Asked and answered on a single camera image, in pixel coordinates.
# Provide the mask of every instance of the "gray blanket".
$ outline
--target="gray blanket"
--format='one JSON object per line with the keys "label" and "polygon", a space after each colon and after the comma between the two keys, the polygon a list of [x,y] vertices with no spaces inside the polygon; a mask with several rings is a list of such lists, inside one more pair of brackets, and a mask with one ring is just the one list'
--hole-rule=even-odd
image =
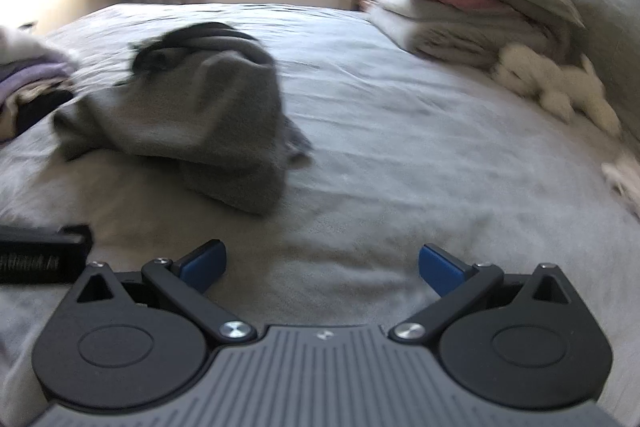
{"label": "gray blanket", "polygon": [[[0,151],[0,223],[89,223],[90,261],[117,271],[217,237],[228,265],[207,295],[259,328],[386,330],[436,299],[417,274],[424,242],[509,273],[558,263],[613,346],[601,406],[639,424],[640,225],[600,170],[618,143],[584,118],[558,121],[478,70],[401,51],[358,12],[119,5],[50,37],[81,52],[74,80],[92,92],[127,76],[127,42],[211,20],[264,43],[286,114],[314,145],[313,162],[289,170],[272,213],[234,211],[139,156],[98,150],[65,162],[45,120]],[[0,290],[0,420],[21,427],[45,404],[30,347],[66,288]]]}
{"label": "gray blanket", "polygon": [[273,57],[254,38],[188,26],[143,48],[132,70],[55,113],[66,159],[98,148],[174,158],[189,188],[247,212],[273,207],[309,143],[282,114]]}

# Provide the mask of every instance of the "blue gripper pad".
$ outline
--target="blue gripper pad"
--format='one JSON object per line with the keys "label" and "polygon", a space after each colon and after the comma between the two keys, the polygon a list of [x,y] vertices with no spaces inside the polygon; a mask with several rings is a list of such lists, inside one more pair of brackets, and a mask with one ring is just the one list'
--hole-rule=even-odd
{"label": "blue gripper pad", "polygon": [[475,270],[442,248],[424,245],[418,254],[418,272],[440,297],[444,297],[469,279]]}
{"label": "blue gripper pad", "polygon": [[225,270],[225,244],[217,239],[196,248],[171,267],[175,275],[200,293],[206,292]]}

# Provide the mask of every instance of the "white fluffy stuffed toy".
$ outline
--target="white fluffy stuffed toy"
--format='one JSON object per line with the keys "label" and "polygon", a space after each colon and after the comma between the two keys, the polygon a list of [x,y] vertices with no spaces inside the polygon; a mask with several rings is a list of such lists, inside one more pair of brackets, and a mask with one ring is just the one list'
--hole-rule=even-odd
{"label": "white fluffy stuffed toy", "polygon": [[583,70],[558,66],[522,44],[508,44],[500,50],[492,77],[520,96],[538,96],[540,105],[566,123],[581,110],[597,127],[620,136],[620,120],[604,98],[604,86],[590,60],[582,56]]}
{"label": "white fluffy stuffed toy", "polygon": [[68,52],[27,31],[0,26],[0,65],[41,57],[51,62],[67,62],[76,69],[80,63],[75,52]]}

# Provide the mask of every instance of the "folded towel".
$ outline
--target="folded towel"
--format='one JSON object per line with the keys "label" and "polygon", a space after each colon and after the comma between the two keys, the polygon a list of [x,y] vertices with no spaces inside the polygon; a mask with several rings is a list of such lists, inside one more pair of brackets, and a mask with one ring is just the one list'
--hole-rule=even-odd
{"label": "folded towel", "polygon": [[48,60],[44,57],[40,57],[30,58],[30,60],[18,60],[17,62],[9,62],[9,64],[4,64],[0,66],[0,82],[2,82],[6,78],[9,78],[12,74],[23,70],[24,68],[28,68],[29,66],[36,66],[37,64],[44,64],[45,62],[48,62]]}
{"label": "folded towel", "polygon": [[582,25],[571,0],[372,1],[369,21],[402,49],[481,68],[491,67],[510,42],[564,63],[570,27]]}
{"label": "folded towel", "polygon": [[74,67],[70,64],[36,64],[24,68],[17,73],[8,76],[0,82],[0,104],[4,103],[11,93],[17,91],[32,82],[47,80],[57,76],[69,76],[74,72]]}
{"label": "folded towel", "polygon": [[222,23],[168,33],[139,51],[132,77],[54,114],[67,159],[98,148],[178,160],[184,183],[263,214],[284,190],[289,159],[308,152],[282,114],[273,57]]}

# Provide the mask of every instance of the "logo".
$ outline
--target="logo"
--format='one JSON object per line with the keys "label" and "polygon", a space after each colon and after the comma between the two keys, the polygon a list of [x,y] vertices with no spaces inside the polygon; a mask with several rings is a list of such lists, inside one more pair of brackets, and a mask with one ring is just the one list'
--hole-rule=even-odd
{"label": "logo", "polygon": [[318,337],[321,341],[328,341],[330,338],[334,336],[335,336],[335,333],[329,330],[318,331],[318,333],[316,333],[316,337]]}

